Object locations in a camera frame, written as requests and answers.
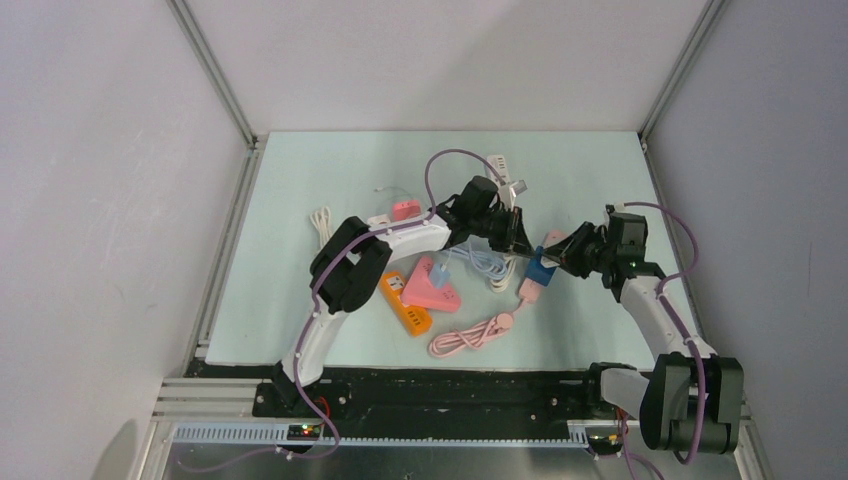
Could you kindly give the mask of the blue cube socket adapter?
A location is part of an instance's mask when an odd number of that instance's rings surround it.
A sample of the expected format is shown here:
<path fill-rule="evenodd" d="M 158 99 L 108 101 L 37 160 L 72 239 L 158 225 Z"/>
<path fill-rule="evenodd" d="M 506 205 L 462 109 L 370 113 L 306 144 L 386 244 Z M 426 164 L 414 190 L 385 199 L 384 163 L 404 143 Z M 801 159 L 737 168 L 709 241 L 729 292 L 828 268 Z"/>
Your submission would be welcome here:
<path fill-rule="evenodd" d="M 542 287 L 547 287 L 558 269 L 558 263 L 547 259 L 543 251 L 544 248 L 541 245 L 536 247 L 534 257 L 528 262 L 524 276 Z"/>

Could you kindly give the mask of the white power strip with cable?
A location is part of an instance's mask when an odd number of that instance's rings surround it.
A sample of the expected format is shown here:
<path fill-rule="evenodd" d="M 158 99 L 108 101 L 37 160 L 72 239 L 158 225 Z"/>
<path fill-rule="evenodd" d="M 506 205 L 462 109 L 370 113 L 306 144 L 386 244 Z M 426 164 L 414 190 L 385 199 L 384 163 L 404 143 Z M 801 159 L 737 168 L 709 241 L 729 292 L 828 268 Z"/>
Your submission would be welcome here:
<path fill-rule="evenodd" d="M 502 154 L 489 155 L 486 162 L 488 167 L 484 168 L 484 173 L 489 180 L 492 180 L 498 187 L 510 182 L 511 176 L 507 162 Z M 503 293 L 509 287 L 515 272 L 516 258 L 506 254 L 492 253 L 491 260 L 493 267 L 488 274 L 489 288 L 494 293 Z"/>

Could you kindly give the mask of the pink power strip with cable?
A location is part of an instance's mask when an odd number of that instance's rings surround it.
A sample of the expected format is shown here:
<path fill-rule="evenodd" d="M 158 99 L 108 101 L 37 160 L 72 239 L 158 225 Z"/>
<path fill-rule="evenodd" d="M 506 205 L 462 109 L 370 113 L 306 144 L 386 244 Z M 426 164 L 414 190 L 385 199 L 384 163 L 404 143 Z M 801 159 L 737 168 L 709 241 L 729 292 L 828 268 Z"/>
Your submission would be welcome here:
<path fill-rule="evenodd" d="M 466 242 L 464 245 L 452 247 L 449 250 L 448 258 L 457 256 L 468 260 L 479 273 L 484 274 L 488 279 L 488 274 L 493 267 L 492 253 L 474 250 L 470 242 Z M 478 322 L 469 328 L 453 329 L 437 335 L 428 344 L 429 355 L 443 359 L 456 355 L 462 350 L 479 350 L 492 341 L 503 337 L 512 329 L 516 315 L 523 308 L 535 304 L 545 288 L 524 277 L 517 290 L 519 300 L 517 307 L 511 311 L 498 313 L 489 320 Z"/>

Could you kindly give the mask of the pink triangular power strip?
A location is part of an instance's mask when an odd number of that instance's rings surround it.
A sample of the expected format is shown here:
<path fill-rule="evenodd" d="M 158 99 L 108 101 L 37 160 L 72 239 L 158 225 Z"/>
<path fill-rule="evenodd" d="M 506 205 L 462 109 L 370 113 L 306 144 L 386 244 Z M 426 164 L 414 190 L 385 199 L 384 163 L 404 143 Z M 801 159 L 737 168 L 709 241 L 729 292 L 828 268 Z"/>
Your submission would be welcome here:
<path fill-rule="evenodd" d="M 449 273 L 436 266 L 429 256 L 418 260 L 400 299 L 407 306 L 446 313 L 456 313 L 462 304 L 460 295 L 449 282 Z"/>

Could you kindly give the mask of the pink square plug adapter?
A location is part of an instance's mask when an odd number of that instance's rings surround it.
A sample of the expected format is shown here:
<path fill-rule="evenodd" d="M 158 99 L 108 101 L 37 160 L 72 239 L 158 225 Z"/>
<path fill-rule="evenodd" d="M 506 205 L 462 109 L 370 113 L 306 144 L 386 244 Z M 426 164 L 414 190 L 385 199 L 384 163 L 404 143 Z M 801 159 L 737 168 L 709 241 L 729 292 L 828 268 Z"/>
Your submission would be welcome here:
<path fill-rule="evenodd" d="M 404 200 L 395 203 L 391 209 L 391 218 L 394 222 L 411 219 L 420 216 L 422 207 L 417 199 Z"/>

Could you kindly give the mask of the white cube socket adapter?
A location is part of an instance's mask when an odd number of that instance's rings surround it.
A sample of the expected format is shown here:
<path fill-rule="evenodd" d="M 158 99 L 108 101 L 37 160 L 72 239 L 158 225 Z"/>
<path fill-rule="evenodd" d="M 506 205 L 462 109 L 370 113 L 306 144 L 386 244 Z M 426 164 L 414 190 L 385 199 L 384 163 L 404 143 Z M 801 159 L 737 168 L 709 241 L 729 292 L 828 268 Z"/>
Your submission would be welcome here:
<path fill-rule="evenodd" d="M 366 220 L 366 223 L 370 226 L 380 227 L 384 225 L 388 225 L 392 222 L 391 217 L 388 214 L 380 214 L 369 217 Z"/>

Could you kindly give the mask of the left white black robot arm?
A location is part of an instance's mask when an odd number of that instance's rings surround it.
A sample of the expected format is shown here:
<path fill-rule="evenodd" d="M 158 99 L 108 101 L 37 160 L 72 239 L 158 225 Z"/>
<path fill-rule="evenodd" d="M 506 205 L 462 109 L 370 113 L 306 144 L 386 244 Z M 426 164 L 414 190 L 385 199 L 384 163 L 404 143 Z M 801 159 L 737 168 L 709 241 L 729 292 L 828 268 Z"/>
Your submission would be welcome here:
<path fill-rule="evenodd" d="M 375 227 L 356 216 L 347 218 L 309 267 L 313 310 L 281 362 L 288 380 L 277 391 L 277 403 L 292 416 L 313 408 L 316 391 L 311 384 L 321 378 L 343 322 L 370 300 L 389 263 L 448 250 L 469 237 L 486 240 L 495 252 L 533 257 L 535 249 L 515 203 L 526 188 L 522 180 L 497 183 L 475 176 L 461 193 L 404 221 Z"/>

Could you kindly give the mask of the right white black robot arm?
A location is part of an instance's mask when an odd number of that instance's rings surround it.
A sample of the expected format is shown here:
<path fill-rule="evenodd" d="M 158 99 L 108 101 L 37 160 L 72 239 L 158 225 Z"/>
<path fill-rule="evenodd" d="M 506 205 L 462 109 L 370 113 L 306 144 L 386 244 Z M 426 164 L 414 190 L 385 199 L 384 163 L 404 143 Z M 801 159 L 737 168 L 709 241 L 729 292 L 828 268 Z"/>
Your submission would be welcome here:
<path fill-rule="evenodd" d="M 638 420 L 649 449 L 671 451 L 681 462 L 698 454 L 732 453 L 739 439 L 744 370 L 686 326 L 666 290 L 667 275 L 645 258 L 648 235 L 644 216 L 609 207 L 603 224 L 585 222 L 541 252 L 574 277 L 599 274 L 655 360 L 649 376 L 601 366 L 600 379 L 580 392 L 582 407 L 598 418 L 622 409 Z"/>

